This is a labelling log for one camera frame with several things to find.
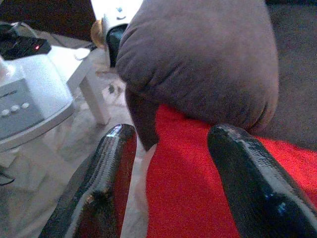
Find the black armrest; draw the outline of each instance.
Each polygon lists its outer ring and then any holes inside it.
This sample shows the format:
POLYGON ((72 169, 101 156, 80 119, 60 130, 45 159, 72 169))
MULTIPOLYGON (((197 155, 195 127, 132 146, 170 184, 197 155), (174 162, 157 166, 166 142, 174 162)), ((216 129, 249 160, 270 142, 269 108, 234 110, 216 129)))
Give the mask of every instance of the black armrest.
POLYGON ((118 56, 120 46, 120 40, 126 28, 126 24, 116 26, 112 28, 106 36, 106 43, 109 47, 110 67, 115 67, 115 62, 118 56))
POLYGON ((221 124, 208 147, 241 237, 317 237, 316 208, 257 139, 221 124))

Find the dark background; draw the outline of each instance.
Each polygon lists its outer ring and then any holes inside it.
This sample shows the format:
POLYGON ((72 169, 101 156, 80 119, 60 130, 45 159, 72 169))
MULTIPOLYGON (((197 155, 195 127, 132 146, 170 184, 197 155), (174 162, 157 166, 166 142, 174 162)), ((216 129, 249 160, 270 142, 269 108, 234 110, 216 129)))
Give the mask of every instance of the dark background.
MULTIPOLYGON (((317 4, 317 0, 267 0, 268 4, 317 4)), ((90 0, 4 0, 0 20, 23 21, 31 27, 90 41, 95 22, 90 0)))

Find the white appliance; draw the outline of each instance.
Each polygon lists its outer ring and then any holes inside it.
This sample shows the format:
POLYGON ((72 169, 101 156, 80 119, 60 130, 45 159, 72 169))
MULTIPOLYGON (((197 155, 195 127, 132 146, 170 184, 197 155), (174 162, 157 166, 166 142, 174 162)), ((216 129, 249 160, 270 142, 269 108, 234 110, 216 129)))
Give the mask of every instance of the white appliance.
POLYGON ((40 136, 73 112, 72 95, 47 55, 0 57, 0 152, 40 136))

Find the table leg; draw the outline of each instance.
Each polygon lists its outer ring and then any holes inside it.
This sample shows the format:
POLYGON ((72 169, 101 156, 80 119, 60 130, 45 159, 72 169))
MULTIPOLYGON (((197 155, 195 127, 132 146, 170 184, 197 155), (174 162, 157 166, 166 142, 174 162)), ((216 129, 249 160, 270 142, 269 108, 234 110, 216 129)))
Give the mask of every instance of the table leg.
POLYGON ((109 122, 110 116, 104 96, 95 78, 95 72, 90 70, 80 83, 80 89, 96 121, 105 125, 109 122))

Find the black device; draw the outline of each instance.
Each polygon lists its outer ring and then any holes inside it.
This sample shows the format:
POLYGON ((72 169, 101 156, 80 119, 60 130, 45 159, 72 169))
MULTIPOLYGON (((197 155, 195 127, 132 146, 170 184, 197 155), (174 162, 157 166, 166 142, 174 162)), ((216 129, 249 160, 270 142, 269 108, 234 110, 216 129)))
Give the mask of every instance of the black device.
POLYGON ((0 55, 5 60, 47 54, 51 49, 46 39, 20 36, 13 26, 0 25, 0 55))

